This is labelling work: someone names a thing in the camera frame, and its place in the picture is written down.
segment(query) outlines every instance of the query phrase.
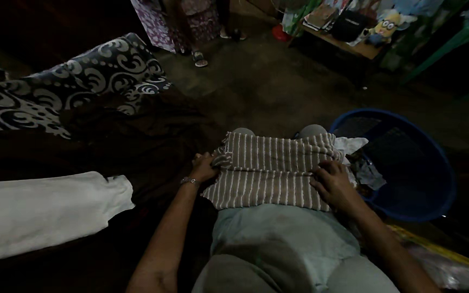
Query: hand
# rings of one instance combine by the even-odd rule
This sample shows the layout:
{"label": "hand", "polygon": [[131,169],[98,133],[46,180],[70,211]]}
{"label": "hand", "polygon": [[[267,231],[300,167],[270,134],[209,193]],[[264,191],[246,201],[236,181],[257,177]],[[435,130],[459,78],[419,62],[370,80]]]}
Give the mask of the hand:
{"label": "hand", "polygon": [[200,181],[200,183],[215,177],[220,170],[213,169],[211,167],[211,162],[216,157],[216,153],[213,155],[209,154],[208,152],[204,153],[203,155],[196,154],[195,159],[193,159],[193,170],[189,175],[190,178],[196,179]]}
{"label": "hand", "polygon": [[348,180],[345,166],[337,161],[323,161],[312,170],[312,185],[321,198],[338,211],[350,217],[357,216],[363,209],[368,209],[365,201],[352,187]]}

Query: person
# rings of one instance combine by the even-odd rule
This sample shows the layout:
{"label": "person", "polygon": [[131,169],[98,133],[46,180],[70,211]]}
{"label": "person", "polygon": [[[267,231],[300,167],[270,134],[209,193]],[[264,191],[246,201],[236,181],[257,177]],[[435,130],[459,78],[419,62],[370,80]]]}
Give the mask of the person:
{"label": "person", "polygon": [[[311,125],[302,135],[324,131]],[[235,132],[252,133],[248,129]],[[199,184],[218,174],[215,154],[193,169],[155,230],[128,293],[177,292],[177,270]],[[344,166],[323,161],[310,184],[333,211],[353,220],[385,272],[360,255],[356,238],[329,212],[261,204],[225,209],[213,229],[211,258],[192,292],[438,293],[436,284],[356,192]]]}
{"label": "person", "polygon": [[[231,39],[230,0],[131,0],[152,45],[175,53],[191,49],[195,66],[207,66],[200,43]],[[237,38],[245,40],[240,33]]]}

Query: minion plush toy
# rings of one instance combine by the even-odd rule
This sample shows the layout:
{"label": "minion plush toy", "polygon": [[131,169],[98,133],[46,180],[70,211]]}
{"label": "minion plush toy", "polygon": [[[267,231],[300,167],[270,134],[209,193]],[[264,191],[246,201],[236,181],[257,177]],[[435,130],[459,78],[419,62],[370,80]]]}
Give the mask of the minion plush toy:
{"label": "minion plush toy", "polygon": [[389,44],[394,31],[406,29],[417,17],[402,15],[395,9],[387,9],[378,16],[378,20],[375,27],[363,32],[366,35],[365,44],[373,44],[375,47]]}

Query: brown striped fabric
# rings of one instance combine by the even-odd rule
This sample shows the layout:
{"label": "brown striped fabric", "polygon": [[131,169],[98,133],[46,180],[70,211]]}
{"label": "brown striped fabric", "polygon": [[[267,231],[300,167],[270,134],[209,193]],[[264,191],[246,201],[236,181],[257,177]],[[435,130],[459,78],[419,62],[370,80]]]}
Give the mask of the brown striped fabric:
{"label": "brown striped fabric", "polygon": [[309,184],[309,170],[323,160],[343,160],[334,141],[330,133],[291,140],[227,132],[213,161],[220,175],[201,195],[218,210],[275,203],[327,211]]}

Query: purple patterned fabric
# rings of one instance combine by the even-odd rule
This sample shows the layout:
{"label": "purple patterned fabric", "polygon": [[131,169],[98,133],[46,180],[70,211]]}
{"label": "purple patterned fabric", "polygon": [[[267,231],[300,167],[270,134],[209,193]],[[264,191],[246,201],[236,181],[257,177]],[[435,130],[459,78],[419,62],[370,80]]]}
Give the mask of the purple patterned fabric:
{"label": "purple patterned fabric", "polygon": [[[150,37],[151,44],[173,53],[191,49],[184,41],[182,33],[167,24],[166,13],[162,11],[159,0],[131,0],[131,3]],[[220,34],[221,26],[215,4],[188,16],[188,22],[193,36],[199,43],[210,41]]]}

